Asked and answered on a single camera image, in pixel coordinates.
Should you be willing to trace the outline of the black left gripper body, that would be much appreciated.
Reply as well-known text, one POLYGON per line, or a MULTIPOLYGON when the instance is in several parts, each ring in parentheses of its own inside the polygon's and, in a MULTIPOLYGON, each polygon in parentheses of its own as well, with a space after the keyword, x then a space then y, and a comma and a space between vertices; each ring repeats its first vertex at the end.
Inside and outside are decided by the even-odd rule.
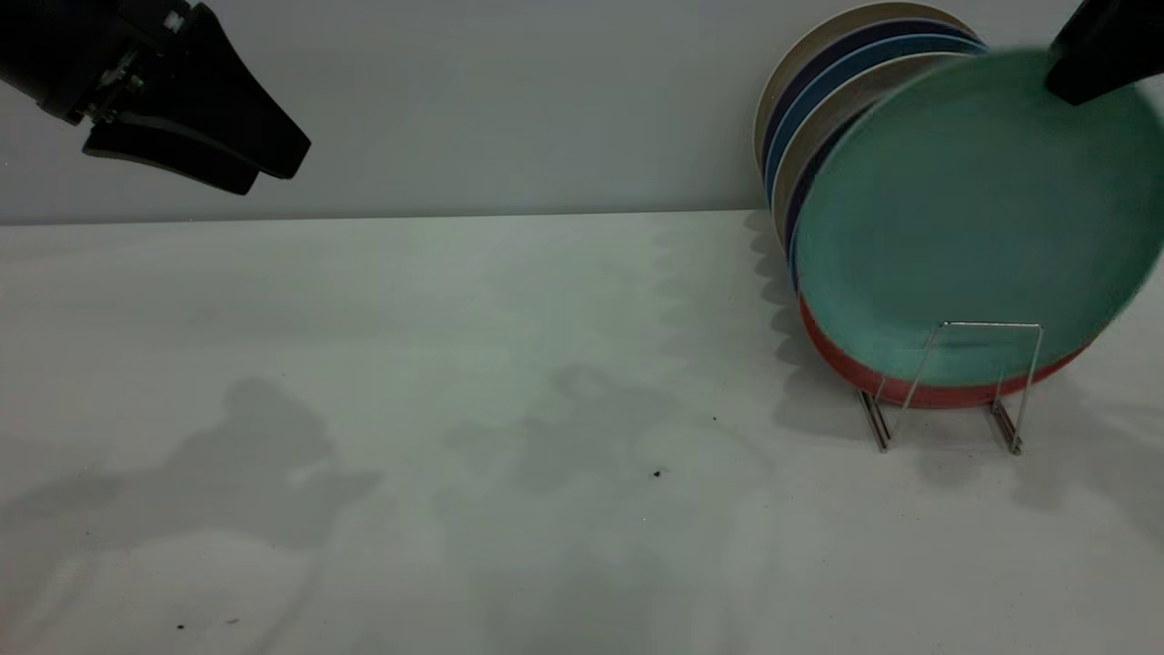
POLYGON ((190 1, 3 1, 1 76, 47 115, 79 124, 179 33, 190 1))

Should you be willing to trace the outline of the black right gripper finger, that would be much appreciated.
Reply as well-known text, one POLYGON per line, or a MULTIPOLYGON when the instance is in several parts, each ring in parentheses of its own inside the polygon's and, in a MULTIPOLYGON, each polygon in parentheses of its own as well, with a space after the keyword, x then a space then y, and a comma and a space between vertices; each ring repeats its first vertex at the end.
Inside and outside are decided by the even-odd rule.
POLYGON ((1083 1, 1050 47, 1045 88, 1080 106, 1163 72, 1161 1, 1083 1))

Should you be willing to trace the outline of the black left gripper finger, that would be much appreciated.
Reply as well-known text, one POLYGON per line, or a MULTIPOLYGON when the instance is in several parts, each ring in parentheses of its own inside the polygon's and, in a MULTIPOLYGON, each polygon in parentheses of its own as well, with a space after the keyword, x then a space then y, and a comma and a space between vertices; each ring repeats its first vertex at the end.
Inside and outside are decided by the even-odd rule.
POLYGON ((127 161, 165 170, 200 181, 205 186, 244 195, 257 179, 260 170, 247 163, 232 148, 256 144, 262 124, 242 123, 208 141, 198 130, 158 123, 152 118, 116 118, 93 124, 83 144, 83 154, 127 161))
POLYGON ((256 144, 232 148, 258 175, 291 179, 311 141, 286 111, 267 93, 237 55, 207 3, 193 5, 179 33, 137 76, 116 118, 152 118, 198 130, 208 141, 242 123, 262 124, 256 144))

